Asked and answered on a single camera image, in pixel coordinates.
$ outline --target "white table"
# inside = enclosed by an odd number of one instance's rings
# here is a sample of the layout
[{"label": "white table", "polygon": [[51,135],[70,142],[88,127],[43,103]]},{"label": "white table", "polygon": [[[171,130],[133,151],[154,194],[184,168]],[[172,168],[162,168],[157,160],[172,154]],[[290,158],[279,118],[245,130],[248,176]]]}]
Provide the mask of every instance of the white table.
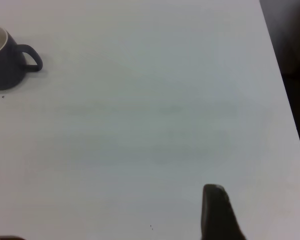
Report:
[{"label": "white table", "polygon": [[0,235],[300,240],[300,142],[257,0],[0,0],[44,68],[0,92]]}]

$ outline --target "dark gray mug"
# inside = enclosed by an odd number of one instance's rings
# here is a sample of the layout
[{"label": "dark gray mug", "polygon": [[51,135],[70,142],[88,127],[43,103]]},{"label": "dark gray mug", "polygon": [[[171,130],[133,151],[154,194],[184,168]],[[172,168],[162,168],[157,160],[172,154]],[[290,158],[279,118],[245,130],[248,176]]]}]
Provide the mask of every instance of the dark gray mug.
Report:
[{"label": "dark gray mug", "polygon": [[[36,65],[27,65],[23,53],[29,54]],[[18,85],[28,72],[38,72],[43,63],[38,53],[28,45],[18,45],[10,34],[0,27],[0,90]]]}]

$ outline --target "mug rim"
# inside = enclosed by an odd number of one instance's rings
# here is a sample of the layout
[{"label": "mug rim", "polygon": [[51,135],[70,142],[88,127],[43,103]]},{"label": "mug rim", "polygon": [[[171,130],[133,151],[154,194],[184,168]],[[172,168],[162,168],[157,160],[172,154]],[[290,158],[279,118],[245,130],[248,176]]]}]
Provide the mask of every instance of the mug rim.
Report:
[{"label": "mug rim", "polygon": [[0,47],[0,51],[5,47],[5,45],[7,44],[8,42],[8,32],[7,30],[5,30],[3,27],[0,26],[0,29],[3,30],[5,32],[5,42],[4,44]]}]

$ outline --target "dark object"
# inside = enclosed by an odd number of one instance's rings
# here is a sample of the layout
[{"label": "dark object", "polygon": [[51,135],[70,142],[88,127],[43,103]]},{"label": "dark object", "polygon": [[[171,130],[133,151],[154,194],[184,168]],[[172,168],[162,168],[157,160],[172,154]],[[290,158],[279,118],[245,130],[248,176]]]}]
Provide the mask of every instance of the dark object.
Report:
[{"label": "dark object", "polygon": [[[37,65],[27,65],[23,53],[29,54]],[[13,88],[27,72],[38,72],[42,67],[42,60],[32,47],[17,45],[10,34],[0,27],[0,90]]]},{"label": "dark object", "polygon": [[220,185],[206,184],[203,188],[201,234],[202,240],[246,240],[228,194]]}]

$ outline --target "mug handle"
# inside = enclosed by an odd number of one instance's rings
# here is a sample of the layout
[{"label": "mug handle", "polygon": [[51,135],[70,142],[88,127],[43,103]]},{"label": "mug handle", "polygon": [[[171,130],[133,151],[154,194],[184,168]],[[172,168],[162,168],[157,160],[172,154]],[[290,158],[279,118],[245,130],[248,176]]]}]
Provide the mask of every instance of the mug handle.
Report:
[{"label": "mug handle", "polygon": [[44,66],[41,57],[31,46],[19,44],[15,46],[15,50],[17,52],[29,54],[36,62],[36,65],[24,65],[23,67],[26,72],[39,72]]}]

